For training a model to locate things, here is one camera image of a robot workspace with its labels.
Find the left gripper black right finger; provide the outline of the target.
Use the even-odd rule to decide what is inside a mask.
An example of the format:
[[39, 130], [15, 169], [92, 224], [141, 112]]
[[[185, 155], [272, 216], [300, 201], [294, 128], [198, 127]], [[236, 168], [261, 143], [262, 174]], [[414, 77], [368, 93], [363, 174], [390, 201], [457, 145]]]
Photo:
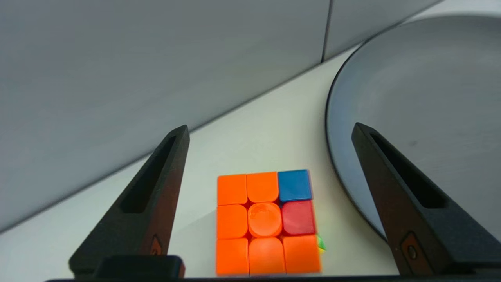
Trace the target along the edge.
[[402, 275], [500, 275], [500, 242], [377, 130], [352, 143]]

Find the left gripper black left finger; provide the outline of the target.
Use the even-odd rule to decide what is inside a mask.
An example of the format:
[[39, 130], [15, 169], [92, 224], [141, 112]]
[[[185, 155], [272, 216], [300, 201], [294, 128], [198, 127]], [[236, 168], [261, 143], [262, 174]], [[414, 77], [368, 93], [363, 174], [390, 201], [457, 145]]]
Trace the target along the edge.
[[186, 125], [165, 136], [70, 257], [75, 277], [108, 257], [167, 254], [189, 143]]

